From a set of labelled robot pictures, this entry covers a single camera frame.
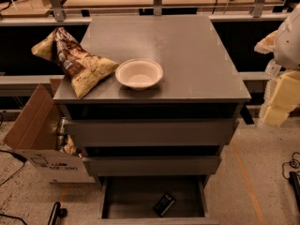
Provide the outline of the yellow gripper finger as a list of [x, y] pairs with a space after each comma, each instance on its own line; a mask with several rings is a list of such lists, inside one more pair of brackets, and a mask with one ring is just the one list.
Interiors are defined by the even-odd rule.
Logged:
[[275, 49], [275, 39], [278, 31], [274, 31], [259, 41], [255, 47], [254, 51], [257, 53], [267, 54], [272, 53]]
[[259, 117], [270, 127], [279, 128], [300, 105], [300, 71], [288, 70], [268, 81]]

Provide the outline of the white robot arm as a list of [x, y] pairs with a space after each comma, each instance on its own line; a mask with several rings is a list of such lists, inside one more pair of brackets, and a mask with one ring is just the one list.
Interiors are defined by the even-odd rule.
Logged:
[[279, 128], [300, 105], [300, 5], [279, 28], [259, 41], [257, 53], [273, 53], [265, 72], [270, 76], [264, 92], [260, 118]]

